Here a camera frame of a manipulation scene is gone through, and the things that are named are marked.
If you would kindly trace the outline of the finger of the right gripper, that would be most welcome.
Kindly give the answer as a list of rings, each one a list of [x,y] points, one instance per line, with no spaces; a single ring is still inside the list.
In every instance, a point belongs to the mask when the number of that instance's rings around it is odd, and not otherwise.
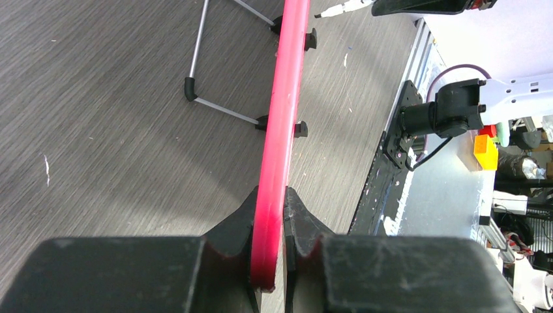
[[[373,16],[390,14],[460,14],[471,5],[468,0],[377,0],[372,4]]]

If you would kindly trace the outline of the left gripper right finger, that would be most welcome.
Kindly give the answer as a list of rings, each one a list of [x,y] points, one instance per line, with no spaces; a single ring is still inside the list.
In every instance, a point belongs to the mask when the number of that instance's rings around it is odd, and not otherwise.
[[[283,217],[286,312],[518,312],[475,241],[336,234],[293,188]]]

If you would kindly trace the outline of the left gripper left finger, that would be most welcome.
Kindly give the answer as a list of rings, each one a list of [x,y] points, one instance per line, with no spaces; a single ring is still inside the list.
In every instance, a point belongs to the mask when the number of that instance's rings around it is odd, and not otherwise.
[[[65,237],[39,244],[2,312],[258,312],[250,285],[256,191],[200,236]]]

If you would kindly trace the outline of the whiteboard marker pen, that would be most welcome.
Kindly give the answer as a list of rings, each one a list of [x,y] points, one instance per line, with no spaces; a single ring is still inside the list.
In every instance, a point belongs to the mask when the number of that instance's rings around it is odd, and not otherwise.
[[[328,18],[343,13],[353,12],[372,5],[375,0],[349,0],[344,3],[329,7],[321,13],[315,14],[315,18]]]

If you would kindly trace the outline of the pink framed whiteboard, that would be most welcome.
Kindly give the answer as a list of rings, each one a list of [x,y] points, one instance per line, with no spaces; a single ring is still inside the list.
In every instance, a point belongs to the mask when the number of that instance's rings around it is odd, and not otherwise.
[[[250,254],[250,283],[267,293],[275,288],[309,12],[309,1],[284,3]]]

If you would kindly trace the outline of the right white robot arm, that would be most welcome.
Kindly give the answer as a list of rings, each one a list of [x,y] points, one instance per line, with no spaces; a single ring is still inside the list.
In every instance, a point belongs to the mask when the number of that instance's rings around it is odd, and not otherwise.
[[[436,134],[450,139],[502,121],[552,114],[552,74],[509,81],[472,79],[444,85],[432,100],[395,113],[404,137]]]

